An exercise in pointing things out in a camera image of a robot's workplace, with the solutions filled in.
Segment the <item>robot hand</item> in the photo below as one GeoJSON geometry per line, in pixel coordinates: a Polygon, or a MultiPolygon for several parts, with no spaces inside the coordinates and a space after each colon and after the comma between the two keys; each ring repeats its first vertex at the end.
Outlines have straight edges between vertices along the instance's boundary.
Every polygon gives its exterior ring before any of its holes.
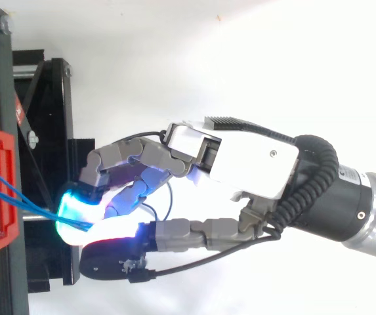
{"type": "Polygon", "coordinates": [[[296,139],[232,117],[173,123],[159,134],[128,136],[92,150],[78,181],[65,189],[55,224],[68,245],[82,247],[81,273],[96,280],[147,282],[151,252],[205,248],[213,258],[272,241],[264,216],[280,201],[297,166],[296,139]],[[221,184],[249,205],[238,219],[137,222],[132,212],[171,179],[221,184]]]}

